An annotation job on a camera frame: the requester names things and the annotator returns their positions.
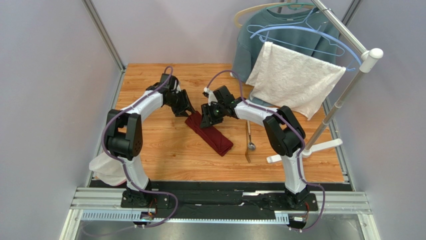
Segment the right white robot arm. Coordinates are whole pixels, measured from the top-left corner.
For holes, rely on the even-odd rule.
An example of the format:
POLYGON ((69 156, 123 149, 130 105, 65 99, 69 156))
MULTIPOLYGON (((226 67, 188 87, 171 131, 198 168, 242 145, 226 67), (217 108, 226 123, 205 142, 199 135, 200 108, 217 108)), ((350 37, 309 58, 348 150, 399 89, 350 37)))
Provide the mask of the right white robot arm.
POLYGON ((301 205, 309 194, 303 181, 300 160, 300 150, 306 135, 292 110, 287 106, 265 107, 243 97, 235 98, 224 85, 216 90, 206 87, 203 95, 208 98, 208 102, 201 106, 200 128, 222 123, 225 116, 264 127, 285 172, 284 200, 293 209, 301 205))

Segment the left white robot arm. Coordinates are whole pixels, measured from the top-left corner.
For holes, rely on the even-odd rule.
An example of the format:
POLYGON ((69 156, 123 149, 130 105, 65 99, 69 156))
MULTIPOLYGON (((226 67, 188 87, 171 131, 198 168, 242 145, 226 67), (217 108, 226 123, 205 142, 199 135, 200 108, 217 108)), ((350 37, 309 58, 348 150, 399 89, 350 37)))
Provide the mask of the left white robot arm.
POLYGON ((186 90, 177 77, 163 73, 160 81, 149 86, 143 95, 121 109, 111 109, 102 132, 105 153, 121 163, 126 178, 122 207, 148 207, 155 192, 142 162, 143 122, 156 110, 168 106, 176 117, 188 117, 195 112, 186 90))

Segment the dark red cloth napkin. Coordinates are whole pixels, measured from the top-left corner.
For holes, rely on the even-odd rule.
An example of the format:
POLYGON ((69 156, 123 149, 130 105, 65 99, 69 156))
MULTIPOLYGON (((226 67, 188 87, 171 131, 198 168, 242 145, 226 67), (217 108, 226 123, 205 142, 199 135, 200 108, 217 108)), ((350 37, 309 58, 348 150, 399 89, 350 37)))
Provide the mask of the dark red cloth napkin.
POLYGON ((216 153, 221 157, 225 156, 234 146, 233 142, 213 126, 201 128, 201 122, 202 115, 198 111, 192 113, 185 120, 185 124, 200 136, 216 153))

